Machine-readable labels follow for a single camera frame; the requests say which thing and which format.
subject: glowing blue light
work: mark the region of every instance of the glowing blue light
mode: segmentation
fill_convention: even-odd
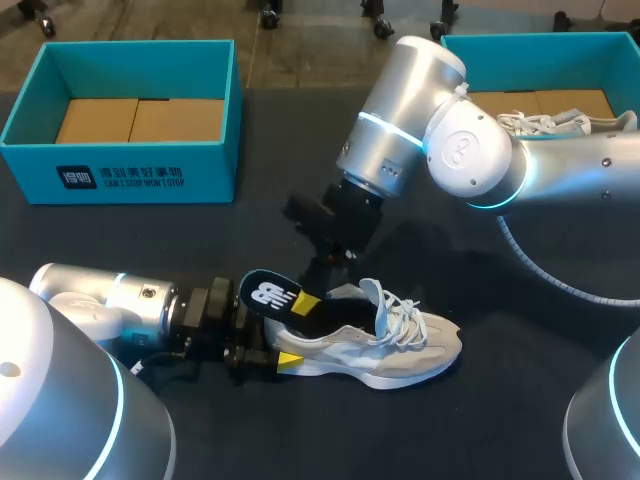
[[[111,290],[109,290],[109,295],[107,296],[107,301],[104,302],[104,306],[105,307],[110,307],[111,306],[111,305],[109,305],[109,299],[111,298],[111,295],[113,295],[113,293],[118,289],[118,287],[120,286],[120,282],[125,277],[125,275],[126,275],[126,273],[119,273],[118,276],[113,281],[113,283],[111,284]]]
[[[363,118],[364,120],[369,120],[370,122],[373,122],[376,125],[380,125],[382,128],[385,129],[387,133],[390,133],[392,135],[398,135],[399,137],[402,137],[405,140],[409,140],[414,145],[417,145],[418,147],[422,148],[422,142],[420,140],[418,140],[416,137],[409,135],[404,130],[400,130],[398,127],[390,124],[389,122],[385,122],[384,120],[378,117],[374,117],[373,115],[370,115],[365,112],[360,112],[358,114],[358,117]]]
[[[104,462],[107,461],[107,457],[109,453],[111,453],[111,449],[113,448],[113,444],[116,441],[116,437],[118,436],[118,430],[120,430],[120,423],[122,422],[122,411],[124,410],[124,386],[122,385],[122,375],[120,375],[120,370],[116,365],[116,362],[111,355],[107,354],[109,360],[111,361],[111,365],[116,372],[116,381],[118,383],[118,403],[116,405],[116,415],[113,419],[113,425],[111,427],[111,432],[109,433],[109,437],[107,438],[107,443],[104,444],[102,452],[100,456],[96,460],[96,463],[93,464],[89,473],[84,477],[84,480],[93,480],[96,478],[96,475],[104,465]]]
[[[524,186],[527,183],[527,180],[529,179],[529,176],[531,175],[531,165],[529,162],[529,159],[527,158],[527,163],[526,163],[526,170],[524,172],[524,178],[522,179],[522,183],[520,184],[520,186],[518,187],[518,189],[514,192],[513,195],[511,195],[509,198],[507,198],[504,202],[500,202],[500,203],[496,203],[495,205],[489,205],[489,206],[483,206],[483,205],[473,205],[472,203],[467,203],[467,205],[469,205],[470,207],[473,208],[479,208],[481,210],[490,210],[492,208],[500,208],[503,207],[504,205],[506,205],[507,203],[511,202],[514,198],[516,198],[518,195],[520,195],[520,192],[522,191],[522,189],[524,188]]]
[[[611,359],[611,366],[609,367],[609,396],[611,397],[611,405],[613,406],[613,413],[616,415],[616,420],[618,420],[618,425],[620,425],[620,428],[622,429],[622,433],[624,433],[625,438],[629,442],[629,445],[631,445],[631,448],[633,448],[633,450],[636,452],[636,455],[640,457],[640,445],[638,445],[638,442],[636,442],[636,439],[633,438],[633,435],[631,434],[631,430],[629,430],[629,427],[627,427],[627,424],[624,421],[624,418],[622,418],[622,412],[620,411],[620,406],[618,405],[618,398],[616,397],[616,387],[614,383],[614,376],[615,376],[614,373],[616,369],[616,362],[618,361],[618,355],[620,355],[620,351],[622,350],[622,347],[624,347],[625,343],[627,343],[628,341],[629,339],[627,338],[624,341],[624,343],[620,345],[620,347],[618,347],[618,350],[616,350],[616,353],[613,355],[613,358]]]

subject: grey sneaker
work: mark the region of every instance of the grey sneaker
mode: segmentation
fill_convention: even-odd
[[[555,116],[533,115],[522,112],[498,115],[498,123],[510,135],[591,135],[593,133],[626,132],[638,129],[638,117],[628,110],[618,118],[589,117],[577,108]]]
[[[330,299],[362,299],[373,304],[372,328],[343,325],[320,338],[305,338],[265,318],[268,342],[281,352],[303,357],[301,365],[281,373],[316,376],[344,373],[371,388],[387,390],[422,382],[446,370],[462,350],[459,328],[449,320],[420,312],[418,302],[400,300],[370,278],[360,288],[347,285]]]

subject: blue box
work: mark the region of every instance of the blue box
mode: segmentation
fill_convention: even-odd
[[[626,32],[453,35],[442,45],[467,67],[470,92],[599,89],[616,116],[640,115],[640,50]]]
[[[75,98],[224,99],[220,140],[56,144]],[[49,43],[20,91],[0,153],[32,204],[226,203],[233,201],[241,116],[231,40]],[[163,178],[138,185],[102,175],[142,168]]]

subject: black table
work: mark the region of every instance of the black table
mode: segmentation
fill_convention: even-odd
[[[312,248],[280,209],[289,190],[319,195],[337,178],[337,152],[366,95],[246,92],[233,205],[32,207],[2,163],[0,275],[28,284],[42,264],[61,262],[201,286],[257,267],[295,277]],[[14,98],[0,97],[4,118]],[[518,263],[491,215],[422,172],[384,212],[358,274],[460,325],[458,366],[395,392],[337,376],[236,385],[221,364],[205,364],[197,383],[167,376],[159,395],[176,428],[176,479],[568,478],[566,406],[636,328],[636,311],[545,284]],[[637,217],[576,215],[521,215],[510,225],[560,278],[640,295]]]

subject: shoe lace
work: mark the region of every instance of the shoe lace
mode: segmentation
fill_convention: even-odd
[[[369,340],[369,345],[397,345],[398,347],[418,347],[427,343],[427,324],[420,310],[420,302],[401,300],[393,293],[383,290],[387,306],[387,334],[378,340]],[[408,335],[411,323],[416,324],[413,333]]]
[[[531,115],[525,117],[524,113],[514,110],[514,114],[503,113],[498,115],[498,123],[515,135],[552,135],[556,127],[553,118],[549,115]]]

